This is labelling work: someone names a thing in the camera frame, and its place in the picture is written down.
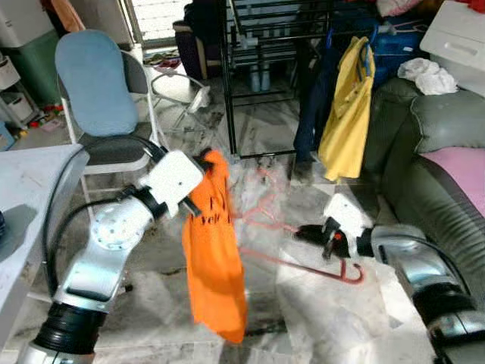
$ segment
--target leather sofa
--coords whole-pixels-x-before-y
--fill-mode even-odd
[[[363,169],[402,223],[455,260],[485,309],[485,99],[390,80],[374,94]]]

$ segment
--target black metal rack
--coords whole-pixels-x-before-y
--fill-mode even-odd
[[[230,152],[232,155],[238,155],[234,108],[294,99],[296,95],[296,78],[292,77],[290,80],[289,89],[235,94],[233,93],[232,84],[232,76],[235,70],[238,67],[247,67],[255,64],[262,66],[263,64],[275,62],[295,61],[296,42],[300,41],[301,44],[303,40],[325,37],[328,30],[332,27],[335,11],[355,10],[356,7],[349,7],[348,5],[340,7],[339,3],[342,4],[343,0],[261,0],[252,4],[248,0],[217,1],[220,23],[219,46],[221,49]],[[255,11],[257,14],[251,14],[252,9],[257,9]],[[251,96],[275,96],[280,94],[286,94],[286,97],[278,97],[267,101],[251,101],[238,105],[234,105],[233,102],[234,99],[245,99]],[[283,150],[240,155],[239,157],[257,158],[293,152],[294,150]]]

